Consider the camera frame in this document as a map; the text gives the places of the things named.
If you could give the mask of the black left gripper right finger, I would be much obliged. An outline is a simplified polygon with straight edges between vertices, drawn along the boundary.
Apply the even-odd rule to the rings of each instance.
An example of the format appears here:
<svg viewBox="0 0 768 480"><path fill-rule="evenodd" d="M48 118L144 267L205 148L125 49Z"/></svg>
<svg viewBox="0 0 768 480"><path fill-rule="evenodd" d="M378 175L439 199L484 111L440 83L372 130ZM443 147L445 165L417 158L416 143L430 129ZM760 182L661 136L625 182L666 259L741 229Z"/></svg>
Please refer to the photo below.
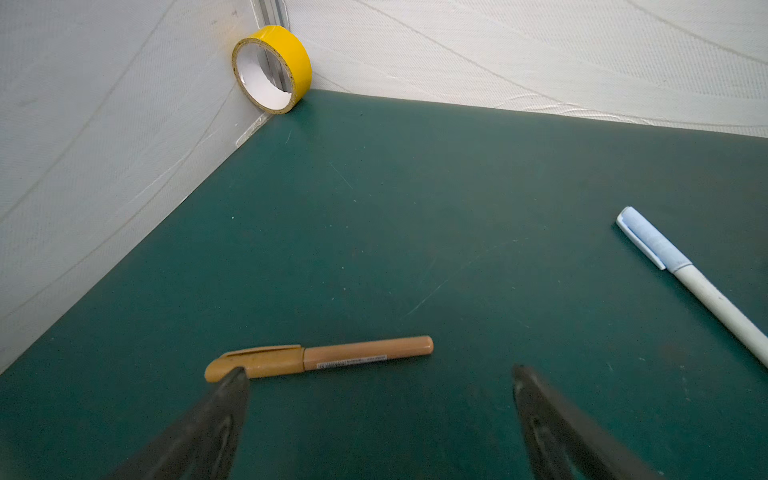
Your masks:
<svg viewBox="0 0 768 480"><path fill-rule="evenodd" d="M530 366L512 369L514 401L537 479L658 479L660 474Z"/></svg>

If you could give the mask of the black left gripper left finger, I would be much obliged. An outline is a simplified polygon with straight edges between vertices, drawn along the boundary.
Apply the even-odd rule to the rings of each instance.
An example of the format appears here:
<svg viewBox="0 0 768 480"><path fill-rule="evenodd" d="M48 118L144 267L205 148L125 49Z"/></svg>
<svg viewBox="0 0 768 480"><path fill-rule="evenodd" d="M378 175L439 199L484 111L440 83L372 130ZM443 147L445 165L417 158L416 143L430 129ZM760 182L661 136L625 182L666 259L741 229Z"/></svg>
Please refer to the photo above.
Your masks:
<svg viewBox="0 0 768 480"><path fill-rule="evenodd" d="M249 400L245 370L230 371L107 479L227 479Z"/></svg>

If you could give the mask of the white pen light-blue cap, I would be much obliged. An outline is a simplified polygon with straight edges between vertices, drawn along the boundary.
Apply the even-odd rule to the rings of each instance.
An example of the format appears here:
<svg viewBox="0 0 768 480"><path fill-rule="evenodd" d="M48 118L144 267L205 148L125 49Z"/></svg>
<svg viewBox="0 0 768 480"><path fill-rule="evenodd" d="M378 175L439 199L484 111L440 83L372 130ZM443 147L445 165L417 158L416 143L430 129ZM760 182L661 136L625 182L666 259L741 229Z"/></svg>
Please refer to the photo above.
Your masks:
<svg viewBox="0 0 768 480"><path fill-rule="evenodd" d="M671 273L767 367L767 336L670 240L631 206L618 214L615 223L659 270Z"/></svg>

